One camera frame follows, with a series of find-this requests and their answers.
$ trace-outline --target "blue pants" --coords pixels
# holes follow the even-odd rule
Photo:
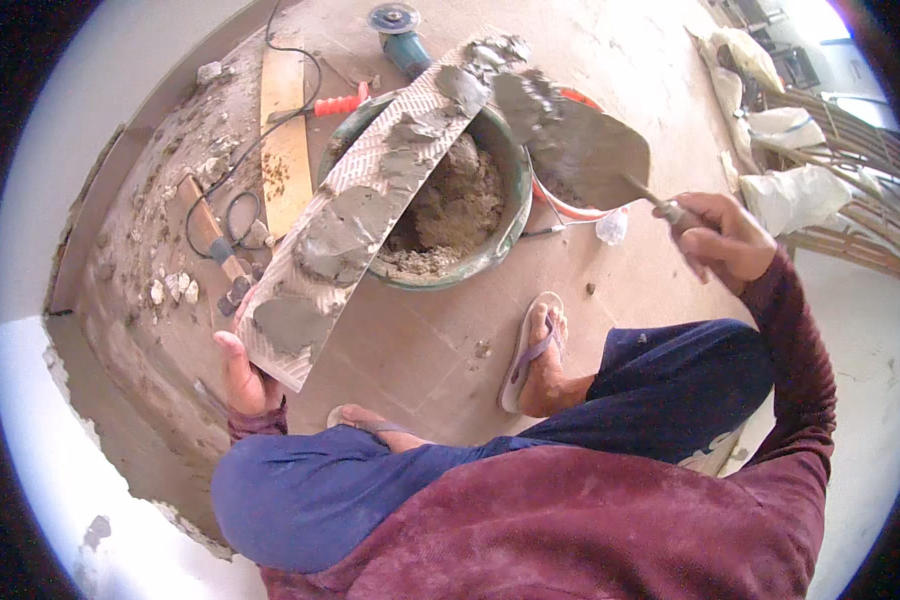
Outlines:
[[[346,557],[454,467],[542,444],[676,463],[740,426],[773,383],[760,335],[738,320],[612,329],[586,402],[519,436],[398,454],[346,425],[242,439],[214,473],[216,520],[230,546],[253,562],[313,573]]]

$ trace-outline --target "flip-flop sandal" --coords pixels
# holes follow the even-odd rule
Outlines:
[[[336,406],[330,414],[327,414],[327,429],[331,427],[336,427],[344,424],[344,407],[346,404],[340,404]],[[394,422],[390,422],[388,420],[355,420],[353,421],[353,425],[357,427],[357,429],[361,429],[367,433],[379,433],[381,431],[399,431],[401,433],[408,433],[411,436],[417,436],[416,433],[407,429],[402,425],[398,425]]]
[[[547,337],[543,338],[542,342],[530,345],[530,319],[534,312],[534,307],[540,303],[547,306]],[[557,306],[560,310],[564,310],[564,301],[554,292],[544,292],[533,299],[527,308],[527,313],[523,317],[520,336],[517,338],[516,348],[513,351],[513,360],[510,361],[509,369],[506,370],[504,384],[501,386],[500,394],[497,396],[497,402],[500,403],[501,408],[507,413],[520,413],[520,392],[523,390],[524,384],[527,383],[531,361],[543,354],[552,343],[556,343],[560,359],[563,360],[564,340],[561,338],[560,331],[557,330],[557,324],[550,318],[550,307],[552,306]]]

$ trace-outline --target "green bucket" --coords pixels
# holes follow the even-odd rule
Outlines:
[[[393,102],[399,90],[386,93],[362,103],[330,136],[326,150],[320,160],[316,174],[318,181],[323,182],[340,157],[360,138],[364,130],[371,125],[384,109]],[[499,112],[485,107],[470,123],[466,132],[473,137],[477,147],[489,152],[504,176],[507,190],[504,199],[504,212],[500,226],[490,234],[483,243],[468,256],[460,258],[456,263],[447,266],[438,274],[413,274],[394,272],[393,266],[379,258],[370,263],[369,271],[373,277],[387,285],[413,291],[434,291],[448,288],[456,283],[472,277],[500,264],[516,244],[527,217],[530,216],[533,186],[527,154],[523,147],[514,141],[507,122]]]

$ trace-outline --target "grinder disc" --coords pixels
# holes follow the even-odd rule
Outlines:
[[[420,13],[400,2],[387,2],[374,7],[366,16],[370,27],[381,34],[406,34],[420,25]]]

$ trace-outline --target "black electric cable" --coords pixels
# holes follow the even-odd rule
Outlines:
[[[310,61],[313,63],[313,66],[316,67],[316,86],[313,88],[313,91],[310,94],[310,97],[307,98],[306,102],[303,102],[303,105],[300,106],[300,108],[297,108],[296,110],[292,110],[292,111],[288,112],[286,115],[280,117],[280,119],[278,121],[276,121],[276,123],[274,123],[269,129],[267,129],[266,131],[261,133],[259,137],[257,137],[255,140],[253,140],[253,143],[251,143],[246,148],[246,150],[243,151],[243,153],[240,155],[240,157],[237,158],[236,162],[233,163],[233,166],[230,167],[230,169],[225,174],[223,174],[223,177],[219,181],[217,181],[216,183],[211,185],[209,188],[207,188],[206,191],[204,191],[202,194],[200,194],[199,197],[190,206],[190,209],[187,210],[187,217],[186,217],[186,219],[184,219],[184,222],[183,222],[184,237],[187,238],[187,244],[190,245],[190,249],[200,258],[213,258],[213,256],[211,256],[210,254],[207,254],[206,252],[200,251],[196,246],[194,246],[194,241],[190,237],[190,218],[193,216],[194,210],[197,209],[197,206],[201,203],[202,200],[206,200],[210,196],[210,194],[212,194],[215,191],[217,191],[218,189],[220,189],[220,187],[223,186],[230,179],[230,177],[234,174],[234,172],[236,172],[237,168],[239,168],[240,165],[243,164],[243,162],[251,154],[251,151],[254,148],[256,148],[257,146],[259,146],[260,142],[262,142],[264,140],[264,138],[266,138],[267,136],[272,134],[274,132],[274,130],[276,130],[276,128],[280,127],[287,121],[290,121],[291,119],[297,117],[298,115],[300,115],[301,113],[306,111],[308,108],[310,108],[312,103],[317,99],[317,95],[320,94],[321,85],[324,83],[324,71],[321,69],[321,64],[317,61],[317,59],[314,57],[313,54],[310,54],[303,48],[293,48],[293,47],[283,48],[280,46],[275,46],[274,43],[271,41],[271,35],[272,35],[271,34],[271,26],[274,24],[274,17],[276,16],[276,10],[278,8],[280,8],[280,0],[276,0],[276,2],[273,4],[273,10],[270,12],[270,17],[266,20],[266,31],[264,32],[264,42],[266,42],[267,47],[269,47],[273,50],[279,50],[281,52],[298,52],[298,53],[302,54],[303,56],[307,57],[308,59],[310,59]],[[250,192],[250,190],[240,192],[240,194],[238,194],[237,196],[235,196],[233,199],[230,200],[230,203],[228,204],[227,210],[226,210],[227,232],[228,232],[228,234],[230,234],[231,237],[233,237],[233,231],[232,231],[232,228],[229,223],[230,210],[233,209],[233,206],[236,204],[236,202],[241,197],[248,195],[248,192],[249,192],[249,194],[251,194],[253,196],[253,198],[256,199],[256,203],[257,203],[254,220],[256,220],[256,218],[260,215],[260,197],[257,196],[255,193]],[[240,242],[243,242],[244,238],[247,237],[247,234],[249,234],[249,233],[250,233],[250,229],[248,228],[246,233],[240,237],[239,242],[234,245],[237,246],[240,244]]]
[[[250,225],[246,228],[246,231],[244,231],[243,234],[238,237],[237,234],[233,232],[233,221],[230,219],[230,212],[233,210],[234,207],[237,206],[237,202],[240,200],[240,198],[243,198],[244,196],[249,196],[250,198],[253,199],[253,203],[254,203],[253,219],[250,221]],[[244,240],[247,239],[247,236],[251,234],[251,230],[253,229],[253,223],[257,219],[260,218],[260,208],[261,208],[260,197],[257,196],[256,192],[254,192],[253,190],[250,190],[250,189],[243,190],[239,194],[234,196],[232,199],[230,199],[230,201],[226,205],[226,215],[223,217],[223,221],[226,222],[226,232],[228,234],[230,234],[230,239],[233,240],[234,246],[239,246],[240,248],[243,248],[245,250],[263,250],[264,249],[264,246],[258,246],[258,247],[244,246]]]

